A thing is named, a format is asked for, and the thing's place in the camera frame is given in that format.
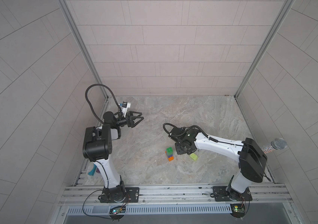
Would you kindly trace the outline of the lime green lego brick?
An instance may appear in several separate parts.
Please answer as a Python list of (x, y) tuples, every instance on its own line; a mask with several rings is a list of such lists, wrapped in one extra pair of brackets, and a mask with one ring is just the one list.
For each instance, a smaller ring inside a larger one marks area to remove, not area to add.
[(197, 160), (198, 160), (198, 156), (197, 156), (195, 153), (191, 153), (189, 156), (190, 156), (190, 158), (191, 158), (193, 161), (197, 161)]

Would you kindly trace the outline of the dark green lego brick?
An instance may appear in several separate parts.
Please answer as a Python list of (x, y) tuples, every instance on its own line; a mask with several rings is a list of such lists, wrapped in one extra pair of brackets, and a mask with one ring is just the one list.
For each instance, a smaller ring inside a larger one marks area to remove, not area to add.
[(167, 155), (172, 155), (173, 154), (173, 149), (171, 147), (166, 149), (166, 154)]

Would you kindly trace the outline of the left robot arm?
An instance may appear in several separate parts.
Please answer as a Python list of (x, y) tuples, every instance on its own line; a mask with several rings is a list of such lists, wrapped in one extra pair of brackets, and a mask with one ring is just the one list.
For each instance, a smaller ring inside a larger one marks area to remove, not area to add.
[(119, 112), (104, 113), (104, 124), (101, 127), (86, 128), (82, 153), (100, 171), (104, 188), (98, 197), (101, 203), (137, 203), (139, 188), (126, 188), (122, 177), (115, 169), (111, 159), (113, 140), (121, 137), (121, 127), (135, 127), (144, 117), (140, 112), (129, 111), (126, 115)]

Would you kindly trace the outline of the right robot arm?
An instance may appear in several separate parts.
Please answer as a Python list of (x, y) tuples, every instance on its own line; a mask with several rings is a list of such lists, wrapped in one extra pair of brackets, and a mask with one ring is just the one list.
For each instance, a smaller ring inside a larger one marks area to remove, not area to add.
[(266, 177), (267, 156), (251, 138), (234, 141), (219, 138), (205, 133), (199, 126), (178, 128), (164, 131), (175, 142), (176, 149), (191, 155), (197, 150), (208, 150), (233, 159), (238, 163), (239, 171), (231, 179), (225, 189), (213, 190), (211, 197), (229, 201), (251, 201), (249, 186), (261, 183)]

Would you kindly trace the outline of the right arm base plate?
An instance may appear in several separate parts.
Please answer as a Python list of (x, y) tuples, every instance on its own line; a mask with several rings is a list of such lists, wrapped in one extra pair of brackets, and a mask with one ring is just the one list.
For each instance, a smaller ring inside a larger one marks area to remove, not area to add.
[(231, 189), (226, 190), (224, 186), (213, 186), (213, 192), (210, 194), (211, 198), (214, 198), (216, 202), (248, 202), (252, 201), (252, 196), (249, 188), (246, 188), (244, 193), (238, 193)]

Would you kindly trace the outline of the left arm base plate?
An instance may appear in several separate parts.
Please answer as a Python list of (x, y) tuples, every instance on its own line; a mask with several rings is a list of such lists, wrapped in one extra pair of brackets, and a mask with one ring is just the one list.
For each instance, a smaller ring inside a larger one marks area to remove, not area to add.
[(98, 199), (101, 203), (137, 203), (139, 190), (138, 187), (104, 188)]

